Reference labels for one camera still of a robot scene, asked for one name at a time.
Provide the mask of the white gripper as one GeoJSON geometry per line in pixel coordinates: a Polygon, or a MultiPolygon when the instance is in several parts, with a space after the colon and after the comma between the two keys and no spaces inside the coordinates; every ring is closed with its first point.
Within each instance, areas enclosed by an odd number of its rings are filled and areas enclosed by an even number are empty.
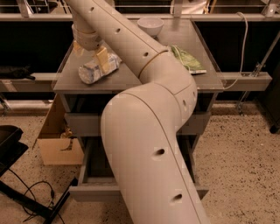
{"type": "Polygon", "coordinates": [[[73,38],[73,52],[77,57],[81,57],[84,49],[87,51],[94,51],[94,56],[97,58],[99,66],[104,73],[109,72],[109,55],[108,50],[103,44],[103,39],[94,31],[92,33],[84,33],[78,31],[72,25],[73,38]]]}

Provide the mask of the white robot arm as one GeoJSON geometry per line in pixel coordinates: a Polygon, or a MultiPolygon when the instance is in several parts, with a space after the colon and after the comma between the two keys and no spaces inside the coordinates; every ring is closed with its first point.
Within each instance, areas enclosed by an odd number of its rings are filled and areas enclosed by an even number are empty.
{"type": "Polygon", "coordinates": [[[96,32],[140,80],[101,115],[103,147],[134,224],[211,224],[176,138],[197,103],[194,78],[105,0],[66,2],[78,41],[96,32]]]}

